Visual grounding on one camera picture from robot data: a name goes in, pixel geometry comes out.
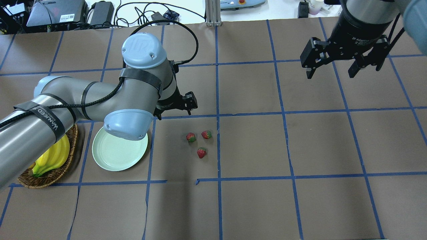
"light blue joint cover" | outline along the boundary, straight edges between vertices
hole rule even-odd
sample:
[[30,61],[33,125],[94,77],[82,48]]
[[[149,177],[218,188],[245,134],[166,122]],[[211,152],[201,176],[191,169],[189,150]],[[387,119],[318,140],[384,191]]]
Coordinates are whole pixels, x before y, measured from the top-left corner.
[[166,60],[166,51],[157,37],[151,33],[136,33],[126,39],[122,46],[125,63],[137,69],[149,69]]
[[104,118],[104,129],[113,136],[138,141],[146,136],[152,121],[153,115],[145,110],[123,109]]
[[41,91],[43,91],[43,88],[46,87],[46,85],[51,82],[52,80],[60,77],[69,77],[69,76],[47,76],[42,78],[40,81],[38,81],[37,86],[34,88],[34,98],[41,94]]
[[427,55],[427,0],[412,0],[403,15],[405,30]]

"light green plate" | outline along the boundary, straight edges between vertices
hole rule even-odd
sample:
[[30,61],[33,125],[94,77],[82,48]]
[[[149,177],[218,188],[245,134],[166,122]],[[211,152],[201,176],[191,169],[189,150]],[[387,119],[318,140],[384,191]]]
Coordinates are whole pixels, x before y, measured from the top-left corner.
[[142,140],[131,141],[113,136],[102,127],[92,144],[92,155],[103,169],[121,171],[135,165],[144,155],[147,145],[147,135]]

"sticker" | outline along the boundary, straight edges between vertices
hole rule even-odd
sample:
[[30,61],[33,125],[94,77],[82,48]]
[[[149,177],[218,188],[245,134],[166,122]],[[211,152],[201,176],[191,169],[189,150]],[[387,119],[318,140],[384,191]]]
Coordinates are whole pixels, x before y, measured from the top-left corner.
[[74,15],[75,14],[66,14],[66,15],[61,15],[61,18],[59,19],[60,23],[64,23],[64,22],[71,22],[74,20]]

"woven basket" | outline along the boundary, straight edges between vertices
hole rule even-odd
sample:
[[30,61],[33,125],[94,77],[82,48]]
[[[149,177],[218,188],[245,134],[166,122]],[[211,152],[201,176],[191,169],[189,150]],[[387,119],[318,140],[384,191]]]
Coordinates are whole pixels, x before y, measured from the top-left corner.
[[77,124],[74,124],[74,126],[65,133],[68,137],[68,141],[70,142],[70,153],[68,155],[67,160],[60,168],[52,169],[44,173],[39,178],[35,178],[33,176],[28,175],[28,172],[31,170],[31,168],[29,168],[25,170],[21,174],[21,176],[18,177],[19,183],[27,188],[36,189],[47,187],[57,182],[71,166],[71,161],[74,157],[74,152],[76,150],[78,133],[79,130],[77,128]]

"banana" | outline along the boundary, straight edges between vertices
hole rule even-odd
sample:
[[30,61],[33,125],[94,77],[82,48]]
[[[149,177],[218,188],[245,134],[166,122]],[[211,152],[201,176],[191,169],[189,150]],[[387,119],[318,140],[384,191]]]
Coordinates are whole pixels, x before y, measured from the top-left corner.
[[64,135],[58,142],[52,145],[37,161],[33,168],[33,176],[38,178],[45,172],[62,166],[70,153],[70,142]]

